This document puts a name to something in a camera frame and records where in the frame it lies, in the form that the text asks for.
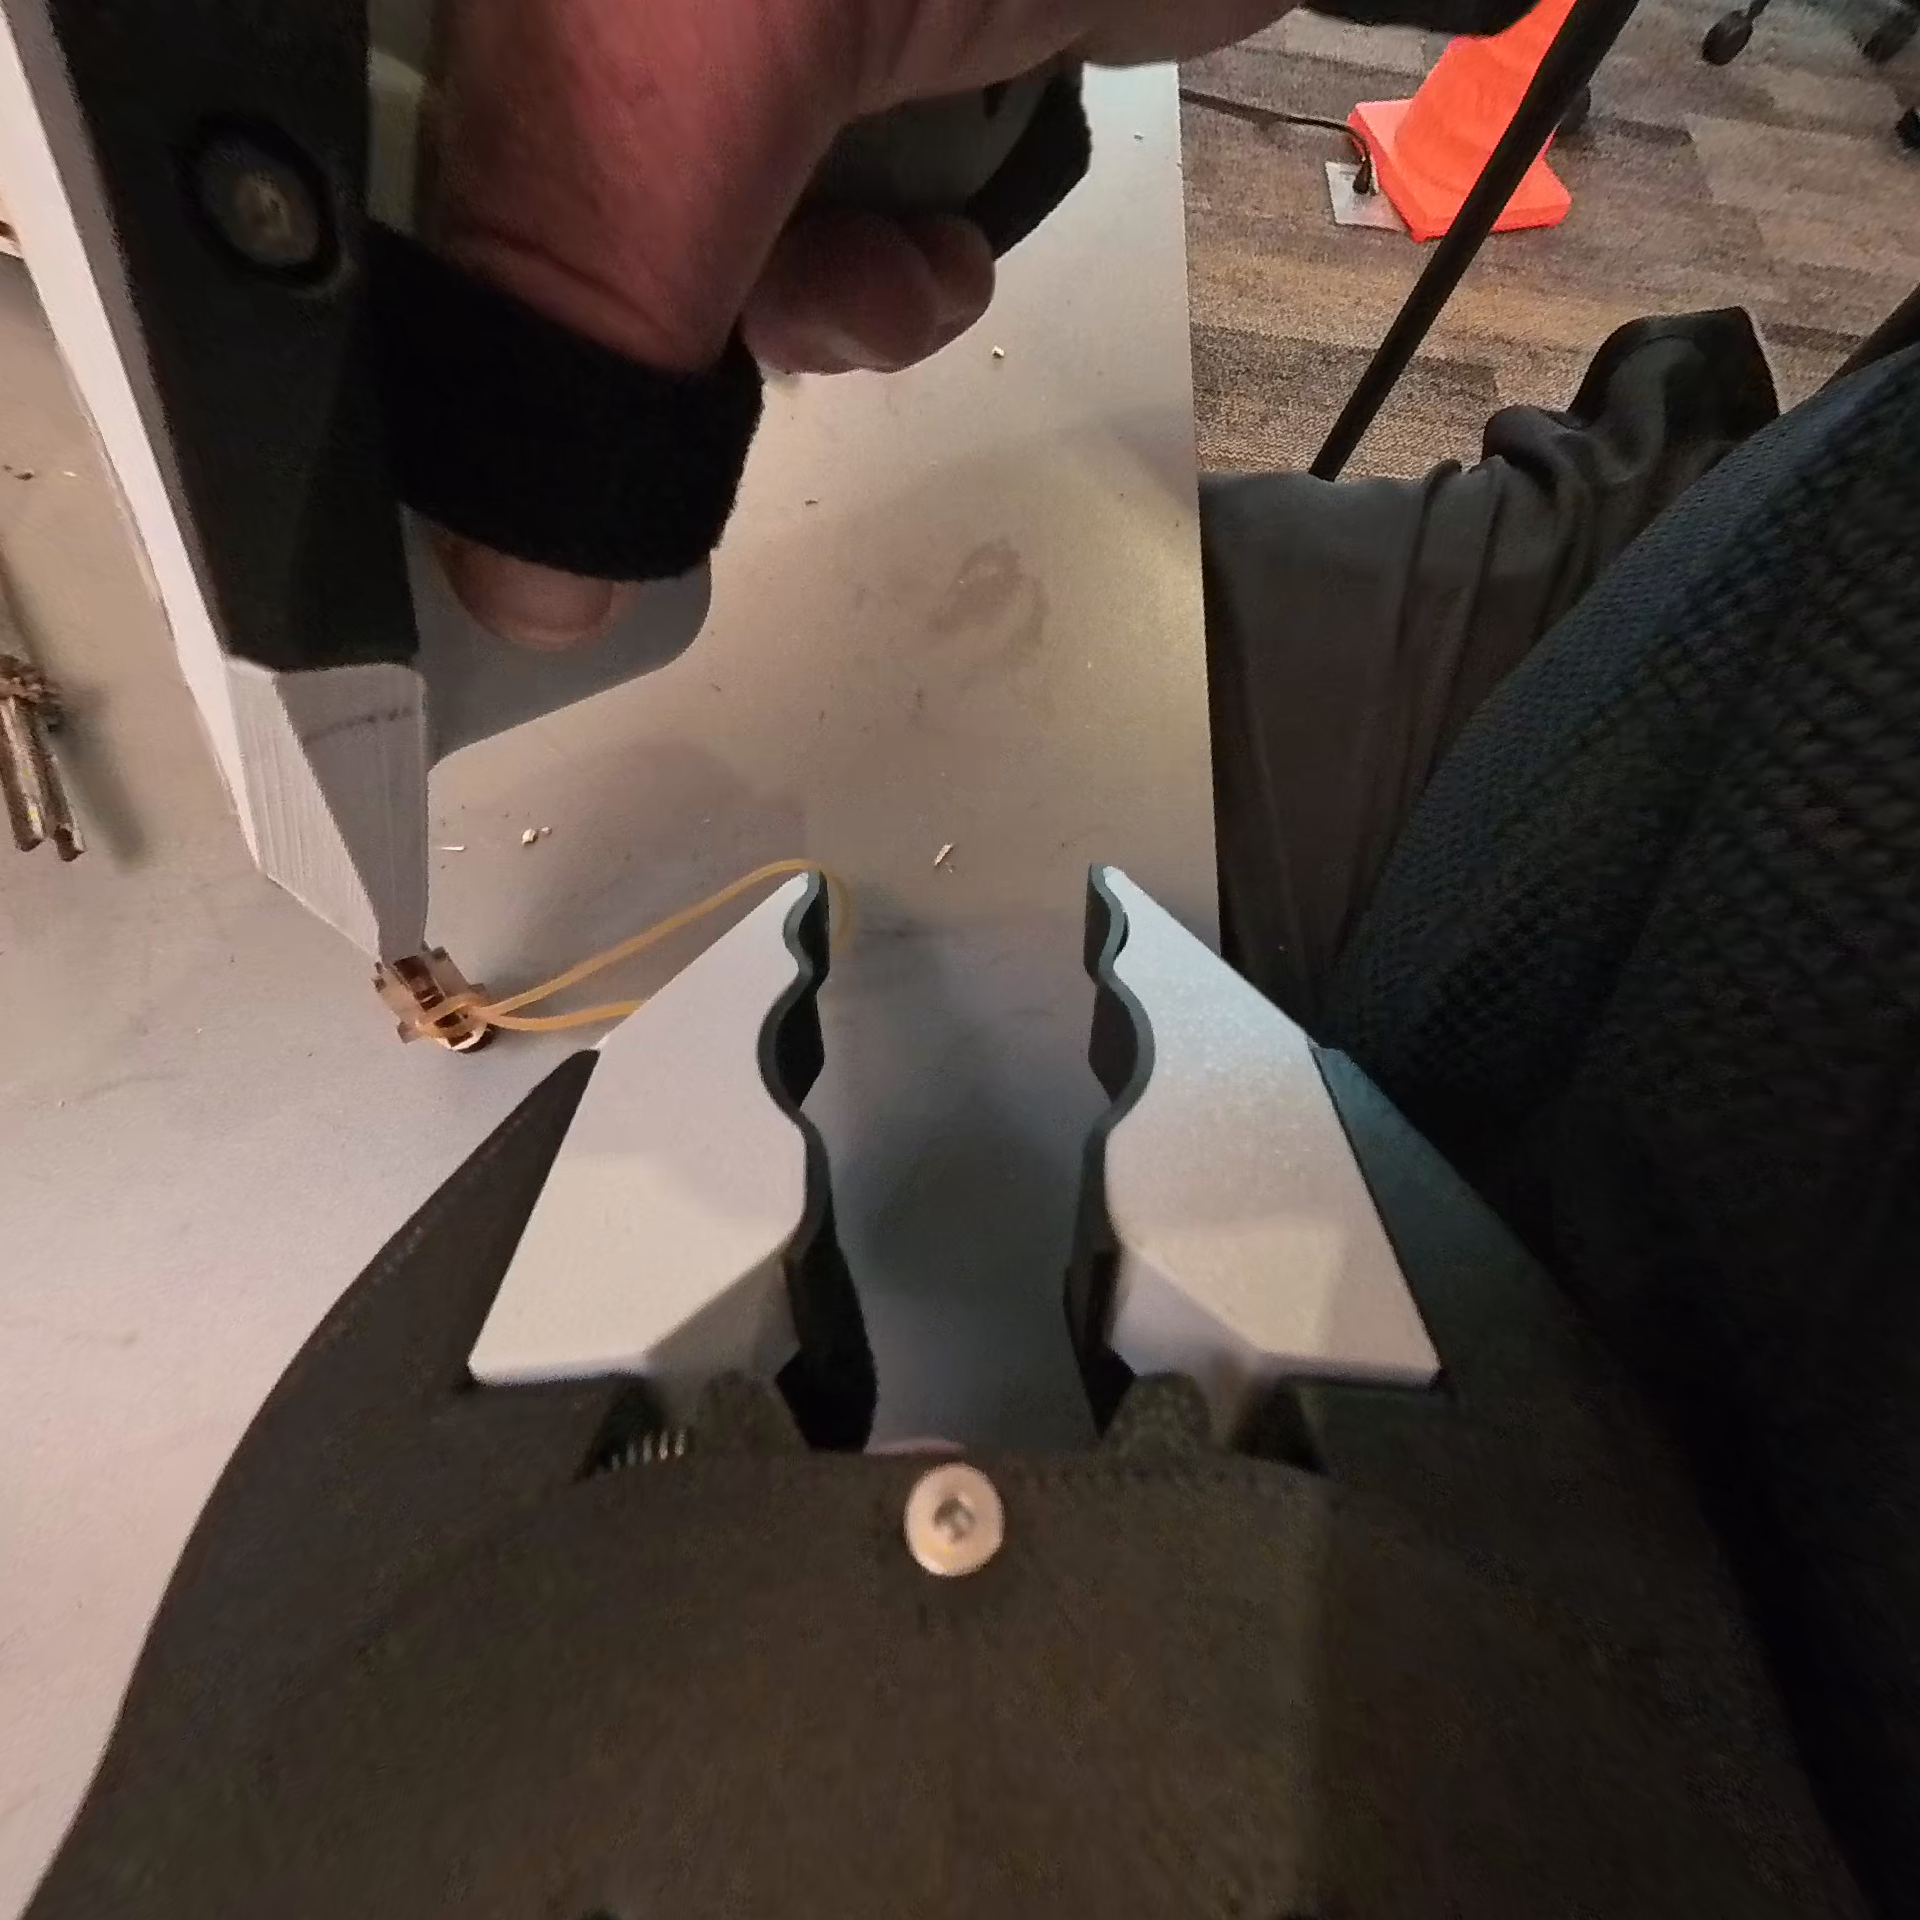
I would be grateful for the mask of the black metal pole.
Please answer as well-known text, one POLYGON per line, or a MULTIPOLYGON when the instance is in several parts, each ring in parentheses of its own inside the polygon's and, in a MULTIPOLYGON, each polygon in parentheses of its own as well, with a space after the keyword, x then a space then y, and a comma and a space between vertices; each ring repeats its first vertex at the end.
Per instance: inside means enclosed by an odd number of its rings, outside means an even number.
POLYGON ((1360 375, 1356 392, 1338 414, 1310 467, 1313 477, 1328 483, 1343 477, 1484 243, 1499 230, 1550 228, 1566 218, 1572 200, 1551 174, 1547 156, 1577 93, 1588 89, 1632 13, 1636 13, 1636 4, 1572 5, 1572 17, 1557 35, 1511 133, 1502 134, 1449 235, 1432 243, 1435 250, 1419 280, 1360 375))

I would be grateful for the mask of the person's right hand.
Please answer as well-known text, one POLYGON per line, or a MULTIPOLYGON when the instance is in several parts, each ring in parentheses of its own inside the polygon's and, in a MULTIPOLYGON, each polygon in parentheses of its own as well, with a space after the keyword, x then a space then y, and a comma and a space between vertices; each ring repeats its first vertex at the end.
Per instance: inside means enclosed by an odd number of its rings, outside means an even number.
POLYGON ((662 372, 902 372, 997 294, 960 219, 804 212, 854 123, 1067 59, 1178 63, 1281 4, 458 5, 428 230, 467 274, 662 372))

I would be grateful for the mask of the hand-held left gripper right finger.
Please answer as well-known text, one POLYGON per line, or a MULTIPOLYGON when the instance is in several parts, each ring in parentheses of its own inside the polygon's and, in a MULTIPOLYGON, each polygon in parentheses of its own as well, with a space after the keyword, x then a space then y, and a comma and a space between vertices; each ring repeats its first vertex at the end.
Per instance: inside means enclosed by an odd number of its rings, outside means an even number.
POLYGON ((1442 1374, 1304 1027, 1120 868, 1088 877, 1090 1066, 1067 1323, 1093 1422, 1178 1377, 1237 1443, 1275 1391, 1442 1374))

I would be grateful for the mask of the black chair wheel base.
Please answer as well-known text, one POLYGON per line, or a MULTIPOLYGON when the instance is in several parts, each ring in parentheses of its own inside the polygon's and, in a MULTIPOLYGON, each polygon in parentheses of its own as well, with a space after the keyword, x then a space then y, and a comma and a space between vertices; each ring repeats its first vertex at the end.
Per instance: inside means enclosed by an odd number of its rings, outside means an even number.
MULTIPOLYGON (((1742 58, 1753 41, 1770 4, 1732 5, 1721 13, 1698 44, 1698 59, 1724 68, 1742 58)), ((1848 35, 1848 41, 1871 68, 1888 68, 1906 54, 1919 36, 1919 4, 1884 5, 1813 5, 1817 13, 1832 13, 1848 35)))

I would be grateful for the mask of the orange cone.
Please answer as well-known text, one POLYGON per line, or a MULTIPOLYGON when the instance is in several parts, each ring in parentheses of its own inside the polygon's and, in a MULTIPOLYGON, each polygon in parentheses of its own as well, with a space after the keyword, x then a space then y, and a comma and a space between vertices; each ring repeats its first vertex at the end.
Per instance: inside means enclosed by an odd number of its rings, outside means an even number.
POLYGON ((1415 95, 1350 112, 1415 243, 1449 235, 1570 17, 1572 4, 1539 4, 1502 35, 1453 36, 1415 95))

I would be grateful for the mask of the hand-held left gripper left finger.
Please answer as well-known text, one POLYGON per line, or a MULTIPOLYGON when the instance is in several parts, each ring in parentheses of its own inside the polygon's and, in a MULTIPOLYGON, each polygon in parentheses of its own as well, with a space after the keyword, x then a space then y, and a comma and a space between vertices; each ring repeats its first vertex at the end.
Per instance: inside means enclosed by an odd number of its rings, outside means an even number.
POLYGON ((467 1374, 639 1382, 671 1428, 720 1377, 772 1384, 813 1449, 864 1449, 879 1374, 805 1098, 835 906, 770 884, 595 1046, 467 1374))

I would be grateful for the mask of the dark wooden gear axle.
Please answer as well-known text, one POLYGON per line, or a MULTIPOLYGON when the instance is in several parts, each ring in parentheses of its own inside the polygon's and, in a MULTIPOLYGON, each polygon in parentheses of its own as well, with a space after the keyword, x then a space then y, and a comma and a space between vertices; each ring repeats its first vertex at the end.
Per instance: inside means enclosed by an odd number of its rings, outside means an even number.
POLYGON ((13 590, 2 582, 6 824, 17 849, 49 848, 63 862, 76 862, 86 855, 86 839, 54 750, 59 726, 63 694, 36 661, 13 590))

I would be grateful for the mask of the wooden cross-shaped part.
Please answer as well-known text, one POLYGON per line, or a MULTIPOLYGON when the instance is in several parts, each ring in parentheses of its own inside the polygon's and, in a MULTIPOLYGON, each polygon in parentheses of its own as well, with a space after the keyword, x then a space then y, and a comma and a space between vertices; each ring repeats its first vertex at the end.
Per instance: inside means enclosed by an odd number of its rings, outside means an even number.
POLYGON ((445 948, 378 964, 372 987, 405 1046, 473 1053, 494 1040, 485 988, 470 984, 445 948))

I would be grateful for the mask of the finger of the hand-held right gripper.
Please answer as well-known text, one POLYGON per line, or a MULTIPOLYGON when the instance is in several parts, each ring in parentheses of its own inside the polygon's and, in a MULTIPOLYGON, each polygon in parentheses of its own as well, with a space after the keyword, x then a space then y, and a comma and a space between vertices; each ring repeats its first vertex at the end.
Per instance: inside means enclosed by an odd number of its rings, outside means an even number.
POLYGON ((378 390, 368 5, 6 5, 6 206, 264 875, 423 944, 431 733, 378 390))

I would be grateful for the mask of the tan rubber band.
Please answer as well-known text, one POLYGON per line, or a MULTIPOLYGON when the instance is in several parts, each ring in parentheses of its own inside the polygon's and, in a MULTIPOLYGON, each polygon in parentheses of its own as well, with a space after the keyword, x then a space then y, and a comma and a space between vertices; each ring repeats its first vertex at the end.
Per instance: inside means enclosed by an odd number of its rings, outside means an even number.
POLYGON ((551 1001, 555 1001, 557 996, 566 996, 573 988, 587 987, 590 982, 601 978, 604 974, 613 974, 621 965, 628 965, 654 954, 655 948, 679 939, 682 935, 690 935, 695 928, 712 921, 712 917, 717 917, 725 906, 747 901, 747 897, 756 893, 756 889, 772 889, 777 881, 795 877, 813 877, 824 885, 824 897, 828 904, 828 950, 836 950, 852 937, 852 892, 832 868, 808 864, 800 858, 783 858, 729 881, 724 889, 710 892, 695 904, 679 906, 668 917, 639 930, 623 942, 600 948, 596 954, 535 987, 497 999, 489 999, 484 988, 464 988, 450 1001, 450 1008, 455 1014, 470 1017, 485 1039, 490 1039, 494 1034, 562 1036, 609 1027, 639 1014, 645 999, 608 999, 562 1012, 542 1009, 551 1008, 551 1001))

